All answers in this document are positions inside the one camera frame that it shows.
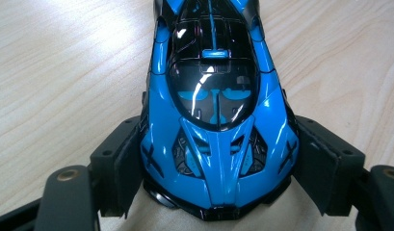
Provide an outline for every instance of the blue car body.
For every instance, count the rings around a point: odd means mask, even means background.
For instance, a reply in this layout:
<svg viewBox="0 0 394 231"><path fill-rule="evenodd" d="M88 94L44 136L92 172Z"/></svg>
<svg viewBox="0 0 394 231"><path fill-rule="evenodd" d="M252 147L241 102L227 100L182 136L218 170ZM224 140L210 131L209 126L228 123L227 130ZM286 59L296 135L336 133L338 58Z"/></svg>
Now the blue car body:
<svg viewBox="0 0 394 231"><path fill-rule="evenodd" d="M299 149L257 0L155 0L141 115L144 188L206 220L239 218L290 183Z"/></svg>

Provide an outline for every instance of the blue toy car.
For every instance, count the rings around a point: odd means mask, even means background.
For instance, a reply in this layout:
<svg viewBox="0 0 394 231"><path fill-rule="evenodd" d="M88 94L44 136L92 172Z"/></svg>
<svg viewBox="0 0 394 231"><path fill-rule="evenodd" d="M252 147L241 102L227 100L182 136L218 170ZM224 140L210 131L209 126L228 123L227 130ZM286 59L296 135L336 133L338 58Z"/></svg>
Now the blue toy car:
<svg viewBox="0 0 394 231"><path fill-rule="evenodd" d="M298 127L258 0L155 0L140 122L144 188L204 220L236 219L290 184Z"/></svg>

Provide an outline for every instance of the windshield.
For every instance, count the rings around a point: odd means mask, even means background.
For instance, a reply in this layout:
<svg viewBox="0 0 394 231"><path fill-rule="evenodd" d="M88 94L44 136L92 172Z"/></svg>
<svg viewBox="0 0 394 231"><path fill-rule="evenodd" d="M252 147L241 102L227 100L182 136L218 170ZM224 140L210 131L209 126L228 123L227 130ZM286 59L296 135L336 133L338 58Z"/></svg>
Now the windshield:
<svg viewBox="0 0 394 231"><path fill-rule="evenodd" d="M171 94L180 113L208 129L225 130L250 115L257 89L249 59L185 60L171 67Z"/></svg>

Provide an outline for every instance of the wooden surface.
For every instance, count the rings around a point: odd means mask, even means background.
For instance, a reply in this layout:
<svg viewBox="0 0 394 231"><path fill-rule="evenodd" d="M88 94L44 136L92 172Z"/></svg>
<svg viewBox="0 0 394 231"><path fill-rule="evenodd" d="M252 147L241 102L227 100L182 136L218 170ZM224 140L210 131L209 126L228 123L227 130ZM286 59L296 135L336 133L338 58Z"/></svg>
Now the wooden surface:
<svg viewBox="0 0 394 231"><path fill-rule="evenodd" d="M394 166L394 0L264 1L270 51L297 115ZM151 0L0 0L0 215L41 196L51 172L87 165L141 110ZM104 230L354 230L323 218L294 182L271 207L203 222L140 190L128 221Z"/></svg>

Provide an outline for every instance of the wooden table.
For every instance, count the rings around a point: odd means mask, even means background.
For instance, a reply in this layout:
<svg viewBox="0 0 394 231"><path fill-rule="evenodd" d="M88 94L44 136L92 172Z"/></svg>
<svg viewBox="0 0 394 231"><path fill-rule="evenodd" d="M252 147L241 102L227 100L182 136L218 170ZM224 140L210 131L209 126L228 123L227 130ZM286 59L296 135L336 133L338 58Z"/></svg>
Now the wooden table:
<svg viewBox="0 0 394 231"><path fill-rule="evenodd" d="M394 166L394 0L260 1L266 40L297 115ZM0 215L41 197L56 169L87 165L140 113L154 33L151 0L0 0ZM141 189L103 230L353 230L321 217L293 182L271 207L203 222Z"/></svg>

